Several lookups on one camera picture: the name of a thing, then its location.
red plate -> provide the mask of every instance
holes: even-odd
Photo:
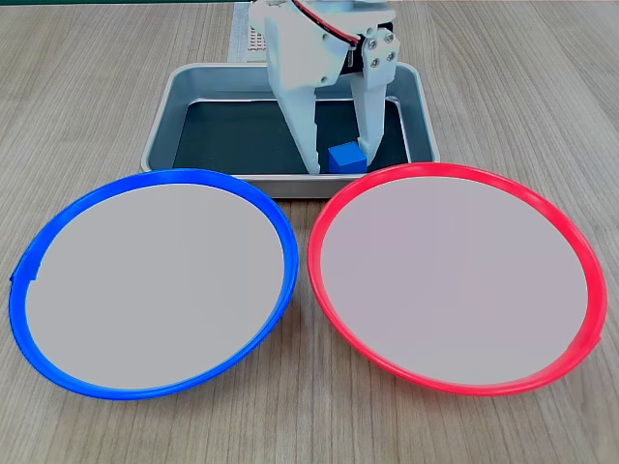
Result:
[[[314,225],[308,266],[348,342],[443,392],[554,382],[600,341],[606,315],[600,263],[575,225],[531,189],[460,165],[404,164],[348,185]]]

wooden table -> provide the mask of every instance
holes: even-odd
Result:
[[[603,263],[599,347],[551,387],[455,397],[398,380],[332,329],[305,269],[320,202],[282,203],[302,251],[283,320],[216,380],[169,397],[66,392],[21,356],[9,277],[81,195],[138,171],[169,74],[224,61],[233,6],[0,8],[0,461],[619,462],[619,5],[398,3],[443,160],[506,175],[574,219]]]

blue cube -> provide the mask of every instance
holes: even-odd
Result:
[[[357,142],[344,143],[329,149],[329,173],[364,174],[368,172],[368,158]]]

tray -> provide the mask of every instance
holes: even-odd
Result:
[[[317,150],[356,140],[348,78],[316,89]],[[385,135],[368,172],[439,161],[419,73],[398,63],[388,86]],[[330,198],[363,176],[307,173],[268,83],[265,63],[192,64],[163,92],[141,169],[202,168],[230,174],[273,198]]]

red rim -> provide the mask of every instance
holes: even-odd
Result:
[[[327,230],[338,213],[355,197],[382,184],[411,177],[453,177],[504,190],[535,208],[563,234],[574,249],[585,273],[588,302],[585,319],[578,334],[558,360],[536,374],[513,382],[488,386],[452,384],[423,377],[384,359],[370,350],[343,324],[329,300],[322,281],[320,257]],[[323,311],[350,344],[371,361],[397,376],[443,392],[496,396],[530,392],[550,384],[571,372],[591,353],[600,341],[606,317],[607,296],[602,267],[593,248],[574,223],[533,190],[499,175],[457,164],[422,162],[389,167],[368,174],[340,190],[322,210],[311,231],[308,245],[308,270],[311,286]]]

